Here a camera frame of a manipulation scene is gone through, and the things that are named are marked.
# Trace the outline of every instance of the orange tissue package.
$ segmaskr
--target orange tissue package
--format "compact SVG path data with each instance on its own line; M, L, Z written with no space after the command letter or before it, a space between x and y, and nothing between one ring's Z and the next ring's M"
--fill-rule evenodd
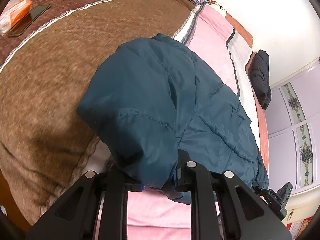
M10 0L0 16L0 35L15 26L31 8L30 0Z

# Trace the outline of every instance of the phone screen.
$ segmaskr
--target phone screen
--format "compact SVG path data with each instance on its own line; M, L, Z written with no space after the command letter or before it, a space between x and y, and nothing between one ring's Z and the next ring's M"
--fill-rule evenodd
M8 36L18 37L23 34L29 25L49 8L50 5L39 5L31 9L25 17L23 17L15 26L11 28L11 30L9 30Z

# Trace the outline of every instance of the blue puffer jacket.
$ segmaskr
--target blue puffer jacket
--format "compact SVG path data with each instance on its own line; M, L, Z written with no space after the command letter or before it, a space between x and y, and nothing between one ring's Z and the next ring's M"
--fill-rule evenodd
M268 176L238 97L183 44L158 34L118 47L93 76L78 114L132 178L161 188L178 149L208 170L234 171L250 188ZM190 203L184 195L179 202Z

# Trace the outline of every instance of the floral decorative panel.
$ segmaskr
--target floral decorative panel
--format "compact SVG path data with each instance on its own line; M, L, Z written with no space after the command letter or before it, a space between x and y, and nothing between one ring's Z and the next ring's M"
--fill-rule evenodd
M291 83L287 83L284 86L282 86L282 91L284 92L284 95L286 99L288 100L290 110L292 113L294 124L300 123L304 121L305 115L303 113L302 107L300 105L299 99L294 92L294 89L291 85Z
M305 187L312 183L313 177L313 156L308 124L298 127L296 132L299 144L297 150L300 152L300 187Z

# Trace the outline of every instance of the dark clothing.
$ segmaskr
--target dark clothing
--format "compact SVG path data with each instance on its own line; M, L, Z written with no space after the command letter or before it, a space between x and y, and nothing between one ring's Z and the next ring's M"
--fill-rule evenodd
M266 110L271 101L271 89L269 86L269 55L264 50L259 50L253 59L250 80L262 109Z
M116 165L160 189L178 149L208 170L234 171L249 187L268 176L237 95L194 52L163 34L118 47L93 76L78 108ZM175 201L190 203L190 194Z

